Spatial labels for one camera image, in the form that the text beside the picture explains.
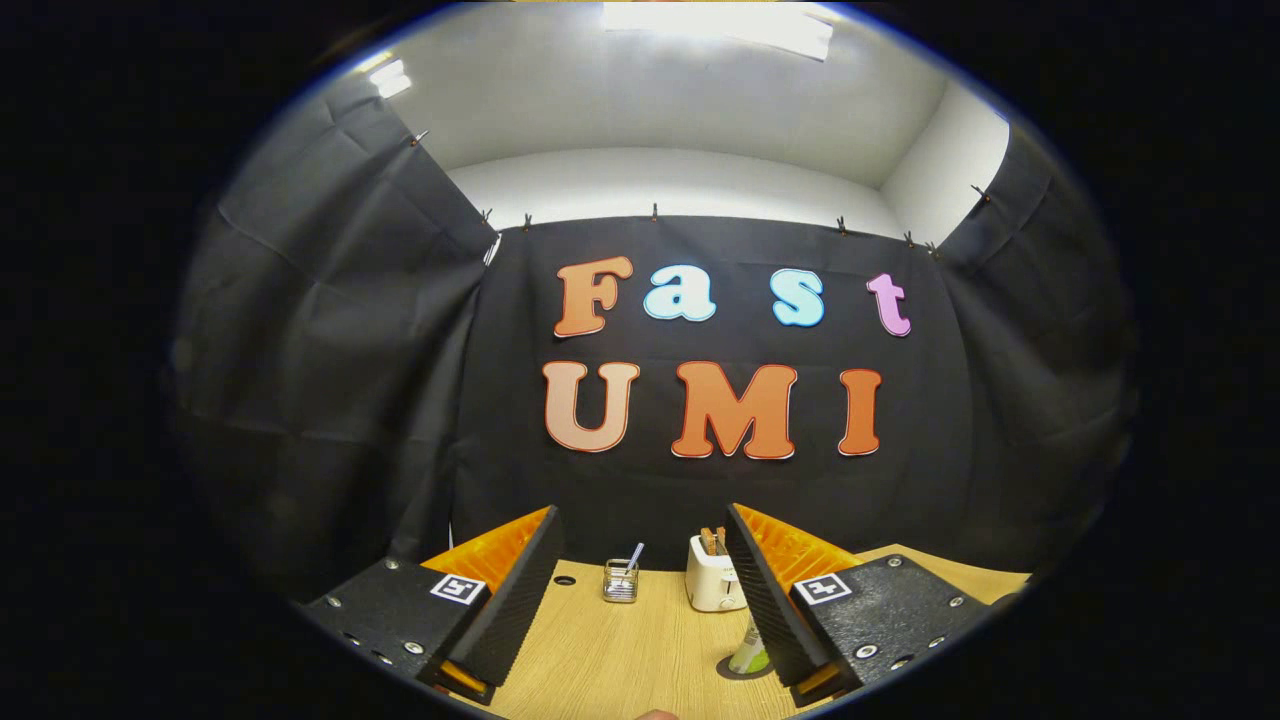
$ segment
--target black fabric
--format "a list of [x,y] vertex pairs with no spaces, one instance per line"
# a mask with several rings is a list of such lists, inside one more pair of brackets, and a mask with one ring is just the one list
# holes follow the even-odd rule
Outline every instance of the black fabric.
[[[563,265],[627,256],[630,279],[595,334],[556,338]],[[641,302],[649,275],[691,264],[712,278],[716,314],[701,323],[658,320]],[[826,315],[812,328],[773,316],[771,275],[812,270]],[[689,537],[742,502],[849,548],[902,542],[952,556],[969,495],[969,369],[940,265],[923,247],[835,228],[724,218],[616,218],[534,225],[503,233],[480,293],[463,370],[458,418],[456,541],[548,503],[564,514],[566,557],[603,562],[645,542],[643,566],[684,569]],[[904,288],[906,337],[881,325],[867,282],[890,273]],[[552,439],[543,414],[544,363],[582,363],[579,421],[603,418],[602,363],[640,366],[625,438],[585,454]],[[790,365],[787,460],[672,455],[685,388],[676,368],[719,363],[741,396],[756,368]],[[846,423],[840,373],[876,370],[876,433],[868,456],[837,451]]]
[[448,547],[439,466],[495,233],[411,138],[365,78],[300,101],[210,210],[182,297],[187,456],[300,601]]
[[[966,561],[1060,557],[1101,509],[1137,410],[1137,325],[1083,184],[1024,129],[940,249],[974,391]],[[1024,478],[1021,482],[1015,478]]]
[[[504,234],[481,290],[458,420],[454,534],[467,539],[548,503],[564,512],[570,560],[603,562],[648,543],[645,566],[682,569],[686,542],[742,502],[841,547],[902,543],[961,562],[1033,571],[1097,516],[1135,410],[1132,307],[1093,209],[1036,138],[1011,133],[974,211],[938,249],[833,228],[719,218],[613,218]],[[561,340],[563,265],[625,255],[617,305],[595,334]],[[707,322],[657,320],[649,274],[691,264],[712,278]],[[774,270],[815,272],[826,315],[813,328],[772,315]],[[906,337],[879,324],[865,283],[905,290]],[[584,454],[544,427],[544,363],[589,368],[579,421],[603,416],[603,363],[640,366],[626,437]],[[796,452],[681,459],[676,366],[710,360],[741,395],[756,368],[799,372]],[[836,451],[846,418],[838,374],[881,373],[870,456]]]

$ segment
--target white wall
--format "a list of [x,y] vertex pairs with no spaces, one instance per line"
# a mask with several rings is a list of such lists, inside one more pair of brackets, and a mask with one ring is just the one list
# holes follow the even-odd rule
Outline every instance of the white wall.
[[1009,122],[964,86],[947,81],[933,119],[881,193],[915,242],[941,245],[996,177],[1009,149]]
[[612,147],[506,158],[449,178],[497,229],[586,218],[714,215],[902,237],[879,192],[794,165],[691,150]]

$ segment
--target orange letter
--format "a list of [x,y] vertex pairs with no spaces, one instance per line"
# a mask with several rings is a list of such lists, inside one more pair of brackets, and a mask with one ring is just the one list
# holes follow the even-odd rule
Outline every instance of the orange letter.
[[849,389],[849,423],[845,439],[837,446],[841,455],[870,455],[879,447],[876,437],[876,388],[879,387],[876,370],[845,370],[840,384]]
[[716,363],[685,363],[676,368],[685,380],[685,430],[671,446],[680,457],[709,457],[714,448],[707,439],[710,423],[724,455],[733,455],[751,430],[744,454],[753,460],[783,460],[796,446],[787,437],[787,413],[796,372],[786,365],[764,365],[746,386],[742,400],[733,395],[728,377]]
[[[626,258],[609,258],[595,263],[582,263],[581,265],[564,265],[556,277],[564,283],[564,315],[556,323],[556,337],[573,337],[577,334],[598,333],[604,328],[604,318],[595,314],[595,301],[600,301],[600,307],[612,310],[618,301],[618,281],[608,274],[620,278],[631,277],[631,260]],[[595,282],[595,275],[605,275],[600,282]]]
[[577,424],[577,380],[586,377],[586,365],[543,365],[543,375],[547,377],[547,432],[570,450],[600,452],[618,445],[627,432],[631,380],[640,375],[640,368],[630,363],[605,363],[599,373],[604,378],[604,423],[588,430]]

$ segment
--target straw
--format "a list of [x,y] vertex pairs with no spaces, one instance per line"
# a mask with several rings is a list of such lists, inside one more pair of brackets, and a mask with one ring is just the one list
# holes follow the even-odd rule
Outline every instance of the straw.
[[644,550],[644,543],[636,546],[636,551],[631,553],[631,562],[627,562],[627,573],[636,566],[636,560],[640,560],[640,551]]

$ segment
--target white toaster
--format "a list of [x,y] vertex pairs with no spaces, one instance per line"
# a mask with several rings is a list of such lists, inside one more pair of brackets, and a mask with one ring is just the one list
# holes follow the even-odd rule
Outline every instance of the white toaster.
[[700,536],[689,538],[685,591],[694,610],[703,612],[726,612],[746,607],[733,562],[728,555],[707,555]]

